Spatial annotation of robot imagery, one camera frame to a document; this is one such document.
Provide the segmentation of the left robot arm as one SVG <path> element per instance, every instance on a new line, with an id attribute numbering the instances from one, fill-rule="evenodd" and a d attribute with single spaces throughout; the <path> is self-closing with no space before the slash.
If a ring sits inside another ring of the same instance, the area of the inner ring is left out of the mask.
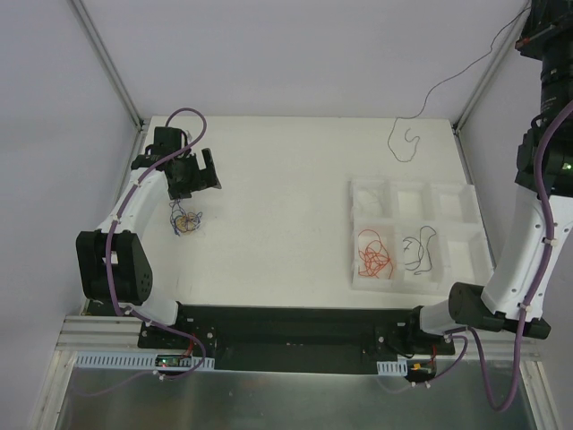
<path id="1" fill-rule="evenodd" d="M 176 318 L 174 299 L 152 292 L 154 276 L 141 236 L 161 199 L 188 199 L 195 192 L 221 187 L 210 149 L 201 150 L 201 168 L 186 144 L 183 130 L 157 127 L 153 143 L 133 161 L 130 184 L 110 215 L 97 229 L 80 232 L 75 242 L 84 296 L 117 303 L 121 314 L 132 310 L 161 323 L 158 337 L 169 348 L 182 347 L 190 329 Z"/>

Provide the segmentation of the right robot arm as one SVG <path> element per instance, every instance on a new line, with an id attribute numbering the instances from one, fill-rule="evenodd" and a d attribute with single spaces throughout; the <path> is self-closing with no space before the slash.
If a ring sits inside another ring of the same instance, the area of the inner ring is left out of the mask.
<path id="1" fill-rule="evenodd" d="M 517 151 L 509 236 L 485 286 L 456 282 L 447 300 L 410 312 L 403 342 L 413 353 L 464 330 L 512 332 L 515 350 L 551 332 L 545 290 L 572 231 L 572 3 L 533 1 L 515 49 L 542 71 L 540 112 Z"/>

